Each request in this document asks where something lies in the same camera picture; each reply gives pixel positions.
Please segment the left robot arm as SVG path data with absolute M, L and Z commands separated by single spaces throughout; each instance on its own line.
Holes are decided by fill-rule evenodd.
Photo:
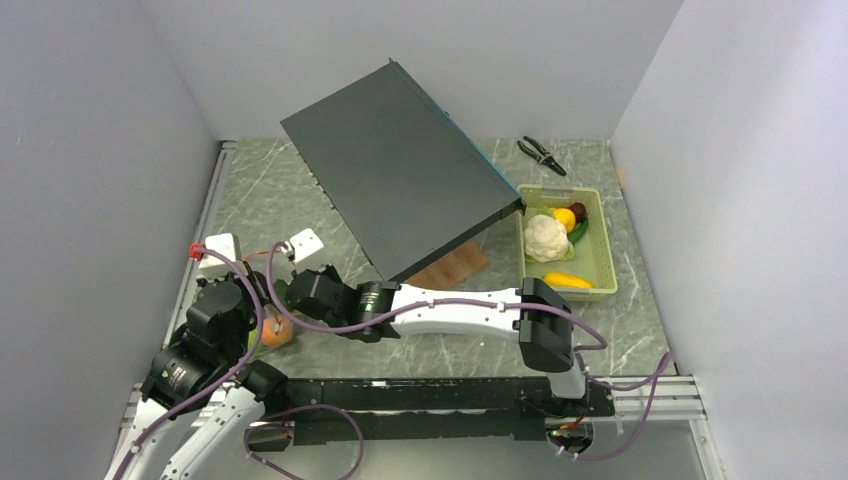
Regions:
M 228 274 L 206 283 L 186 321 L 157 353 L 141 386 L 141 400 L 106 476 L 109 479 L 203 479 L 226 442 L 255 421 L 279 417 L 288 379 L 262 360 L 247 363 L 224 400 L 198 429 L 209 386 L 222 380 L 248 351 L 263 301 L 261 276 L 242 282 Z

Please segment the light green plastic basket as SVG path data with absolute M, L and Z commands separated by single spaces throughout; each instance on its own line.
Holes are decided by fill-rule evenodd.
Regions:
M 562 273 L 587 281 L 590 286 L 556 285 L 553 290 L 569 302 L 598 302 L 618 289 L 610 240 L 600 194 L 586 187 L 545 187 L 521 184 L 518 191 L 526 204 L 526 212 L 515 218 L 518 240 L 518 277 L 543 278 L 546 274 Z M 555 208 L 580 203 L 586 210 L 586 227 L 574 247 L 574 255 L 566 260 L 536 263 L 524 253 L 524 230 L 529 220 L 538 214 L 547 214 Z

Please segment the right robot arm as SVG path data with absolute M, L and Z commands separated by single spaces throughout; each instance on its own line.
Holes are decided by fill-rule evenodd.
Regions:
M 519 347 L 527 368 L 546 375 L 557 411 L 574 415 L 590 399 L 575 358 L 571 309 L 538 278 L 486 292 L 437 291 L 389 281 L 350 287 L 327 266 L 295 274 L 284 304 L 319 321 L 329 333 L 364 343 L 423 334 L 499 337 Z

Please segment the clear zip top bag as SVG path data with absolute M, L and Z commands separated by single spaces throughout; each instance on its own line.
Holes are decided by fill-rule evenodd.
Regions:
M 271 302 L 267 281 L 260 269 L 255 268 L 254 273 L 264 302 L 265 312 L 260 344 L 252 356 L 253 359 L 256 359 L 289 344 L 294 338 L 294 325 Z

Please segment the orange fruit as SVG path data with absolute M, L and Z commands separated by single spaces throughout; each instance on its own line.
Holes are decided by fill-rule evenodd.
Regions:
M 293 324 L 285 318 L 266 318 L 260 335 L 261 344 L 269 349 L 279 348 L 293 338 Z

